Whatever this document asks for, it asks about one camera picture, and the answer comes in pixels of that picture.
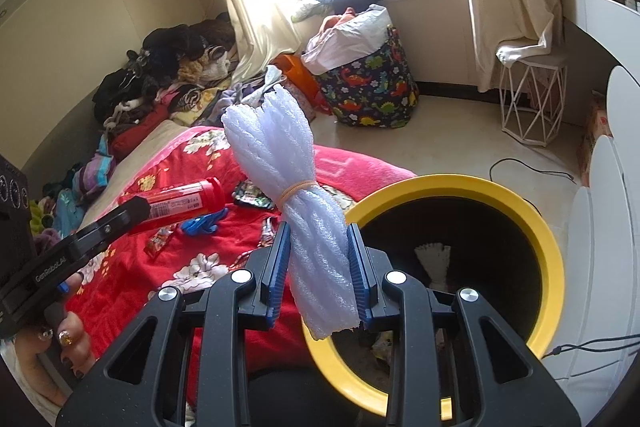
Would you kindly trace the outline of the red stick wrapper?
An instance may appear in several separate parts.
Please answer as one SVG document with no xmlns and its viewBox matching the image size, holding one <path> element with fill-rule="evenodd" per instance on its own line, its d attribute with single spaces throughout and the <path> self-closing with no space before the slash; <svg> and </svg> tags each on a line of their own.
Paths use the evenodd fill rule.
<svg viewBox="0 0 640 427">
<path fill-rule="evenodd" d="M 159 228 L 145 243 L 144 252 L 152 259 L 155 259 L 170 242 L 174 236 L 177 225 L 166 225 Z"/>
</svg>

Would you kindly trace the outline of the blue glove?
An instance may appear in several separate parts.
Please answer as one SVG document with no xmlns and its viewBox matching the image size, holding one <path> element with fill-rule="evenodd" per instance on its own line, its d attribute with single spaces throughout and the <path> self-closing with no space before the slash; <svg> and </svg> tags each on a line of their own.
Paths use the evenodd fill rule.
<svg viewBox="0 0 640 427">
<path fill-rule="evenodd" d="M 228 209 L 222 208 L 213 213 L 183 221 L 180 230 L 189 236 L 210 235 L 218 230 L 219 222 L 228 215 Z"/>
</svg>

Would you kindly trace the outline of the red tube bottle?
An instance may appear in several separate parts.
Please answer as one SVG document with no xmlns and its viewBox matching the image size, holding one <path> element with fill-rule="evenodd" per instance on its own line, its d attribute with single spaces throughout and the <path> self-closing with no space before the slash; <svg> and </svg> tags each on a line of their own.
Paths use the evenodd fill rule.
<svg viewBox="0 0 640 427">
<path fill-rule="evenodd" d="M 139 197 L 148 202 L 150 212 L 149 217 L 132 228 L 132 234 L 155 231 L 215 213 L 226 205 L 226 196 L 216 178 L 160 188 L 140 193 Z"/>
</svg>

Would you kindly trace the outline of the dark green snack packet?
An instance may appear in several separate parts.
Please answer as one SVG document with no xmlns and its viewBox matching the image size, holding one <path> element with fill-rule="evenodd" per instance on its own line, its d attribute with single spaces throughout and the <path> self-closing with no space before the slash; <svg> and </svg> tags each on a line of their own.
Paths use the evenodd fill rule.
<svg viewBox="0 0 640 427">
<path fill-rule="evenodd" d="M 257 185 L 245 179 L 235 185 L 232 199 L 236 205 L 262 210 L 273 210 L 276 205 Z"/>
</svg>

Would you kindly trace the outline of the white foam net large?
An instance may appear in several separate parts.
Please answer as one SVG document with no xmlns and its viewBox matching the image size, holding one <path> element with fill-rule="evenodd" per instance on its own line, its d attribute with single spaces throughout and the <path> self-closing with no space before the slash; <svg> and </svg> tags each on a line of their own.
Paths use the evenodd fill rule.
<svg viewBox="0 0 640 427">
<path fill-rule="evenodd" d="M 311 336 L 354 329 L 360 318 L 345 215 L 317 181 L 314 137 L 297 101 L 278 86 L 261 106 L 232 106 L 221 121 L 236 162 L 291 229 L 288 280 Z"/>
</svg>

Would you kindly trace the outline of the white foam net small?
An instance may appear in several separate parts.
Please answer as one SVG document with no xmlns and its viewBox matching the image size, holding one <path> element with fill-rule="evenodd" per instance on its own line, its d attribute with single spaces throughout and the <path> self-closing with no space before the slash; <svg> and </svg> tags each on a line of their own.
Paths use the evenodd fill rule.
<svg viewBox="0 0 640 427">
<path fill-rule="evenodd" d="M 429 243 L 416 247 L 414 252 L 423 269 L 431 279 L 430 287 L 435 291 L 448 291 L 447 272 L 451 247 L 442 243 Z"/>
</svg>

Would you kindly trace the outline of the brown snack bar wrapper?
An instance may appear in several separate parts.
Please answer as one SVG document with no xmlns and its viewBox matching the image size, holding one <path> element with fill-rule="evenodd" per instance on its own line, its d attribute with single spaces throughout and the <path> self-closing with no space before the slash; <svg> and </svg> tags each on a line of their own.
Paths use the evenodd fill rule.
<svg viewBox="0 0 640 427">
<path fill-rule="evenodd" d="M 278 231 L 278 219 L 273 216 L 269 216 L 262 220 L 262 229 L 260 230 L 259 241 L 257 243 L 258 248 L 270 247 L 274 239 L 276 238 Z"/>
</svg>

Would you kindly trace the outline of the yellow rimmed black trash bin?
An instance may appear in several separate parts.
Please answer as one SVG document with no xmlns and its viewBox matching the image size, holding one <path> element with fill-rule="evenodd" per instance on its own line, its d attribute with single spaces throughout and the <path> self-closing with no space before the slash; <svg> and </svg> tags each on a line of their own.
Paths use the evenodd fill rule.
<svg viewBox="0 0 640 427">
<path fill-rule="evenodd" d="M 542 358 L 560 323 L 565 282 L 560 248 L 532 204 L 495 182 L 463 174 L 416 176 L 347 210 L 363 242 L 428 288 L 416 247 L 451 247 L 448 291 L 473 288 Z"/>
</svg>

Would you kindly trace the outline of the white round chair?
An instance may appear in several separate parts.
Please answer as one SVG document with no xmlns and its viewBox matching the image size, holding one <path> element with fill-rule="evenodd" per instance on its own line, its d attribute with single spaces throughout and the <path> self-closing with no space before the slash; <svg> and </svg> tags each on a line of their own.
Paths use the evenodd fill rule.
<svg viewBox="0 0 640 427">
<path fill-rule="evenodd" d="M 565 299 L 544 366 L 582 425 L 612 402 L 639 354 L 639 83 L 612 70 L 610 131 L 599 136 L 589 182 L 573 200 L 564 255 Z"/>
</svg>

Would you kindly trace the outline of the striped purple blue garment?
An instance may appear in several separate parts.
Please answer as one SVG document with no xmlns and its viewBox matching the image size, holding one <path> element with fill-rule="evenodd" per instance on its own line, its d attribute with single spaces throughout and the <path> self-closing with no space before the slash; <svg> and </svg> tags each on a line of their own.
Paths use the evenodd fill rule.
<svg viewBox="0 0 640 427">
<path fill-rule="evenodd" d="M 101 136 L 98 148 L 84 167 L 74 174 L 73 191 L 80 200 L 93 200 L 107 187 L 116 166 L 108 148 L 107 136 Z"/>
</svg>

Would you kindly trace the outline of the red floral blanket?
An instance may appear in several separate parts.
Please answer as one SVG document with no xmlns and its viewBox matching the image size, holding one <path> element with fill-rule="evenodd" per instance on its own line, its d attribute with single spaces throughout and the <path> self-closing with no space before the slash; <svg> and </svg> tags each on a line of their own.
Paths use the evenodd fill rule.
<svg viewBox="0 0 640 427">
<path fill-rule="evenodd" d="M 344 196 L 347 209 L 383 187 L 416 176 L 378 158 L 321 145 L 314 146 L 314 162 L 321 186 L 332 196 L 332 192 Z M 158 229 L 125 235 L 85 266 L 82 286 L 67 310 L 84 323 L 97 358 L 161 287 L 176 286 L 184 293 L 209 287 L 227 271 L 241 268 L 257 248 L 262 220 L 273 216 L 279 224 L 276 208 L 262 210 L 233 202 L 232 191 L 246 176 L 221 128 L 196 127 L 178 134 L 108 199 L 115 205 L 128 196 L 208 178 L 219 181 L 228 209 L 214 234 L 189 236 L 177 225 L 155 259 L 145 254 L 144 246 Z M 250 374 L 316 366 L 288 281 L 276 326 L 269 332 L 246 334 L 246 361 Z"/>
</svg>

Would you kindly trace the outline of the pile of dark clothes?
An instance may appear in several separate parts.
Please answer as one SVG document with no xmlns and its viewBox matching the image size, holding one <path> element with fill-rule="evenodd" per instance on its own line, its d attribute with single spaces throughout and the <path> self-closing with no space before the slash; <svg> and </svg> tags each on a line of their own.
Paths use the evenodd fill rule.
<svg viewBox="0 0 640 427">
<path fill-rule="evenodd" d="M 232 73 L 234 46 L 235 32 L 227 12 L 196 24 L 151 31 L 141 49 L 129 50 L 125 66 L 105 76 L 94 92 L 94 118 L 112 133 L 127 102 L 145 110 L 174 84 L 215 86 Z"/>
</svg>

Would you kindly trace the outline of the dinosaur print laundry basket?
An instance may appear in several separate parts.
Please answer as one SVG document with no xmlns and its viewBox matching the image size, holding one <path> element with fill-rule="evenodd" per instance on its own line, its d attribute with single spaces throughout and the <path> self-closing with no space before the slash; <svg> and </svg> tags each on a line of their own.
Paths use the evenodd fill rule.
<svg viewBox="0 0 640 427">
<path fill-rule="evenodd" d="M 408 124 L 420 91 L 394 25 L 375 52 L 316 77 L 323 101 L 341 124 L 398 129 Z"/>
</svg>

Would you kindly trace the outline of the orange bag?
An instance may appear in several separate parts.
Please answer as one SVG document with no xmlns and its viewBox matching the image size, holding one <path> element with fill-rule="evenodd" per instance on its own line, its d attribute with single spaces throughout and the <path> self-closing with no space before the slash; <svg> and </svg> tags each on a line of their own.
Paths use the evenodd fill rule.
<svg viewBox="0 0 640 427">
<path fill-rule="evenodd" d="M 306 96 L 307 101 L 314 109 L 319 109 L 321 113 L 330 115 L 329 106 L 326 105 L 320 91 L 319 83 L 304 66 L 298 55 L 281 53 L 270 62 L 277 66 L 283 74 L 291 80 L 295 86 Z"/>
</svg>

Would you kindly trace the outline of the white dresser desk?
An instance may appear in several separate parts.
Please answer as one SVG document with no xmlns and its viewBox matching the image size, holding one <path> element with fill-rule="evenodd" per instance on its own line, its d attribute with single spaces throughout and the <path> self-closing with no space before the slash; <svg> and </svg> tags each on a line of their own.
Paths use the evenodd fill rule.
<svg viewBox="0 0 640 427">
<path fill-rule="evenodd" d="M 640 16 L 614 0 L 561 0 L 564 17 L 639 80 Z"/>
</svg>

